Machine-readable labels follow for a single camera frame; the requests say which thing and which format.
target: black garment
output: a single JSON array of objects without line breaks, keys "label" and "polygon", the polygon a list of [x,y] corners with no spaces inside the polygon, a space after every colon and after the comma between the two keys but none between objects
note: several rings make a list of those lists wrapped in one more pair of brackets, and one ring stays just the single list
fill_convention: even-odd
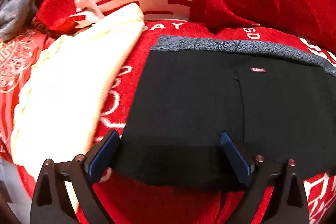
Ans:
[{"label": "black garment", "polygon": [[113,167],[149,185],[236,190],[225,131],[251,155],[295,159],[311,177],[336,165],[332,85],[320,67],[275,58],[152,51]]}]

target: metal screw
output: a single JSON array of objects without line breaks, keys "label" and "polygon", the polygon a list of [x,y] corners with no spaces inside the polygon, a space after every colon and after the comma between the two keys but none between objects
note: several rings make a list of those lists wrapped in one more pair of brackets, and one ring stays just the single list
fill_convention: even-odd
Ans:
[{"label": "metal screw", "polygon": [[46,160],[44,161],[44,165],[49,165],[49,164],[51,164],[51,159],[46,159]]},{"label": "metal screw", "polygon": [[262,155],[258,155],[255,157],[255,160],[258,162],[263,162],[265,160],[265,158]]},{"label": "metal screw", "polygon": [[82,161],[83,159],[84,159],[84,155],[82,155],[82,154],[79,154],[75,157],[76,161]]},{"label": "metal screw", "polygon": [[295,160],[289,160],[288,163],[289,163],[289,165],[291,165],[291,166],[295,166],[295,165],[296,165]]}]

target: printed logo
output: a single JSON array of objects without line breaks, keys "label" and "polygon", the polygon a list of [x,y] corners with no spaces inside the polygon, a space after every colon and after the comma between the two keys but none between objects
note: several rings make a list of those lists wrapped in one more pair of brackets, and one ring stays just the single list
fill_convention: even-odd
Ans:
[{"label": "printed logo", "polygon": [[251,71],[253,71],[253,72],[266,72],[266,69],[251,68]]}]

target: black cloth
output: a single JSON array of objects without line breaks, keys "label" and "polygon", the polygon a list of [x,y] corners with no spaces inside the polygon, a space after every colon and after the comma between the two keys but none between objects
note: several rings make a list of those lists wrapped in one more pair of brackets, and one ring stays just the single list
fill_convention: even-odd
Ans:
[{"label": "black cloth", "polygon": [[336,165],[335,87],[322,68],[281,59],[151,51],[113,168],[149,185],[237,190],[225,131],[311,177]]}]

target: gray fleece trim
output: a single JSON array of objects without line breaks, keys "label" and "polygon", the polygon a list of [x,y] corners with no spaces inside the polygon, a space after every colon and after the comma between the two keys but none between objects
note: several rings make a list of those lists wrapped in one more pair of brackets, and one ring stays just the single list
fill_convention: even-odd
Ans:
[{"label": "gray fleece trim", "polygon": [[336,77],[336,68],[323,57],[279,43],[252,40],[219,40],[213,38],[175,37],[161,35],[151,51],[205,50],[241,54],[271,55],[322,67]]}]

